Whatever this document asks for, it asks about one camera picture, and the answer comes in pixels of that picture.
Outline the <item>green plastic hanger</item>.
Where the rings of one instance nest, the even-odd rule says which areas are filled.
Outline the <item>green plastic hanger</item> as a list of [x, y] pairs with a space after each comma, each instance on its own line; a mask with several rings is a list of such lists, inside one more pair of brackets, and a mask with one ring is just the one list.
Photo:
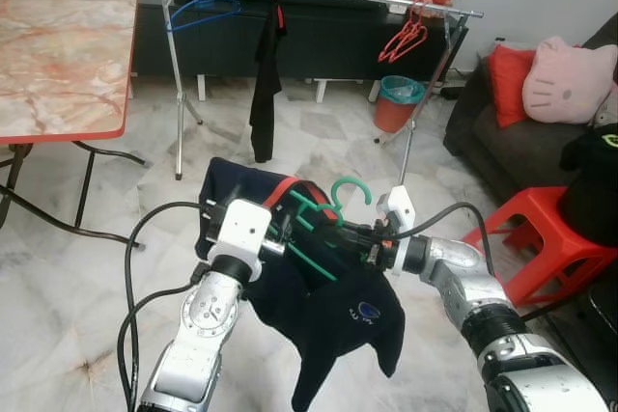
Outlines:
[[367, 205], [374, 201], [370, 187], [353, 177], [336, 179], [328, 193], [308, 179], [286, 178], [272, 193], [277, 207], [295, 214], [291, 255], [297, 270], [306, 272], [305, 280], [310, 288], [335, 283], [353, 270], [371, 269], [365, 265], [345, 265], [335, 255], [334, 226], [341, 226], [346, 221], [337, 192], [345, 184], [358, 188]]

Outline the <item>navy polo shirt red collar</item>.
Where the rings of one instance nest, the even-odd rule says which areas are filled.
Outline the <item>navy polo shirt red collar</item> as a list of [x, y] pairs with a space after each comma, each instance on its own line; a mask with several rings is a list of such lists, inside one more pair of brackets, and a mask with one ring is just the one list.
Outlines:
[[[286, 175], [248, 168], [213, 157], [200, 186], [200, 201], [226, 202], [238, 196], [277, 207], [272, 193]], [[357, 269], [335, 283], [310, 288], [306, 272], [297, 270], [291, 254], [264, 261], [256, 283], [244, 297], [259, 320], [296, 347], [299, 373], [291, 397], [293, 412], [308, 412], [337, 358], [369, 345], [385, 376], [397, 368], [406, 328], [406, 314], [382, 272]]]

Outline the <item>black shirt green print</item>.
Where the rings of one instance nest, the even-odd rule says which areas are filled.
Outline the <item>black shirt green print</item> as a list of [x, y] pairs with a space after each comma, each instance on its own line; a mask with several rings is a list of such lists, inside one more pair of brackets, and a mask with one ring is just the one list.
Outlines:
[[618, 124], [596, 126], [571, 140], [562, 148], [559, 166], [564, 171], [578, 171], [583, 181], [617, 191]]

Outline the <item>orange bin with teal bag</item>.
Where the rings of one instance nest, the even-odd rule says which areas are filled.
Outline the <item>orange bin with teal bag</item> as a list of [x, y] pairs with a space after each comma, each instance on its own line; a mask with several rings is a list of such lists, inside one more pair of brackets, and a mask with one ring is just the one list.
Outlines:
[[413, 116], [427, 89], [414, 78], [398, 75], [385, 76], [377, 84], [374, 125], [385, 133], [397, 133]]

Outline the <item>black FSL polo shirt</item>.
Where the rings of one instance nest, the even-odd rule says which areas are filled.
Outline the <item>black FSL polo shirt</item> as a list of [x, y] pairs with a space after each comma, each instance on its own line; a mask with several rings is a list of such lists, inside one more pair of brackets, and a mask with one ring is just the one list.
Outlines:
[[281, 77], [277, 64], [279, 42], [286, 36], [286, 23], [281, 3], [270, 0], [264, 27], [255, 53], [259, 65], [248, 122], [251, 126], [251, 147], [253, 160], [272, 160], [274, 142], [274, 99], [282, 91]]

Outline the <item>dark brown fabric sofa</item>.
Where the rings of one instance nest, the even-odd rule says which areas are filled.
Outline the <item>dark brown fabric sofa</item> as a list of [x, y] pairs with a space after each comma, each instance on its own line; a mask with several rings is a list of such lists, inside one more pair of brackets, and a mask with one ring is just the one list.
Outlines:
[[509, 128], [498, 128], [489, 56], [499, 44], [516, 50], [537, 50], [535, 44], [492, 44], [452, 109], [444, 146], [475, 171], [496, 200], [504, 202], [528, 187], [565, 187], [577, 178], [577, 171], [560, 168], [562, 148], [593, 126], [613, 121], [615, 113], [606, 105], [614, 98], [615, 86], [591, 122], [542, 123], [526, 117]]

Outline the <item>red plastic stool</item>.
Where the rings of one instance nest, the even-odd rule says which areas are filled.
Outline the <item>red plastic stool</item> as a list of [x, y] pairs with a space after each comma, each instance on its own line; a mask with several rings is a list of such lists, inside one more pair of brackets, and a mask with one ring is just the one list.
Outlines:
[[562, 219], [557, 205], [565, 192], [564, 187], [526, 188], [464, 236], [464, 243], [478, 245], [481, 232], [504, 234], [504, 244], [537, 252], [516, 274], [500, 279], [514, 306], [568, 300], [618, 259], [617, 249], [583, 238]]

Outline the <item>black TV cabinet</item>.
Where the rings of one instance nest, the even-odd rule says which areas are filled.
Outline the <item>black TV cabinet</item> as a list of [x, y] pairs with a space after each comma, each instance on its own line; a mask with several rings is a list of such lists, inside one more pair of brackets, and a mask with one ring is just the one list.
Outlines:
[[[297, 5], [279, 0], [287, 32], [277, 47], [283, 78], [381, 78], [402, 75], [424, 81], [444, 54], [447, 40], [438, 18], [425, 19], [430, 32], [423, 44], [396, 63], [377, 59], [402, 20], [383, 6], [344, 8]], [[174, 36], [178, 64], [185, 76], [253, 77], [268, 0], [243, 0], [233, 14], [229, 3], [190, 8], [176, 22], [185, 29]], [[171, 75], [171, 54], [158, 0], [138, 0], [135, 58], [132, 71], [140, 75]]]

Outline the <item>red cushion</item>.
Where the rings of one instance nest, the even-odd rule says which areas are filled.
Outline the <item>red cushion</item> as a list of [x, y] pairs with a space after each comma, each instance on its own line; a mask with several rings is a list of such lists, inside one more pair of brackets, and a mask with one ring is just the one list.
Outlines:
[[524, 121], [522, 86], [533, 67], [535, 50], [516, 50], [499, 44], [489, 56], [489, 70], [495, 119], [498, 128], [509, 128]]

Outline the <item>black round basket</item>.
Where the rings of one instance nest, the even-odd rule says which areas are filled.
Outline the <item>black round basket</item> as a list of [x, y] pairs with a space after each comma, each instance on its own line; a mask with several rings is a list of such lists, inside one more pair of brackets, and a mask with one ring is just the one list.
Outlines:
[[559, 200], [565, 224], [592, 243], [618, 248], [617, 178], [571, 182]]

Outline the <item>black folding chair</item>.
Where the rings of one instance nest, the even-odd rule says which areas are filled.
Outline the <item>black folding chair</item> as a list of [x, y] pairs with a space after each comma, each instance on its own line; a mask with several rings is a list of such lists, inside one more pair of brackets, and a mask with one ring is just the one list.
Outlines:
[[570, 300], [548, 303], [525, 315], [541, 320], [573, 363], [600, 389], [617, 387], [618, 284], [599, 279]]

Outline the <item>pink cat face cushion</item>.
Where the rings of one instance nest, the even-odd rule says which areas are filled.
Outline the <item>pink cat face cushion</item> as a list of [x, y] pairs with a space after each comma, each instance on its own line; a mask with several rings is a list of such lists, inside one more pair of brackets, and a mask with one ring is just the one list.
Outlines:
[[539, 42], [522, 85], [526, 116], [542, 123], [588, 123], [612, 94], [618, 46], [588, 49], [560, 37]]

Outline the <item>marble folding table red edge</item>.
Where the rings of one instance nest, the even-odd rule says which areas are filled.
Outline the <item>marble folding table red edge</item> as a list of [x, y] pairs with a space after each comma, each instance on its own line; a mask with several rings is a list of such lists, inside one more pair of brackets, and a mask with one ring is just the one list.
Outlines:
[[[142, 248], [133, 238], [80, 226], [97, 157], [150, 164], [140, 153], [94, 146], [126, 130], [137, 7], [138, 0], [0, 0], [0, 147], [13, 153], [0, 160], [8, 170], [0, 181], [0, 228], [18, 205], [58, 230]], [[61, 142], [87, 153], [71, 224], [16, 192], [32, 149]]]

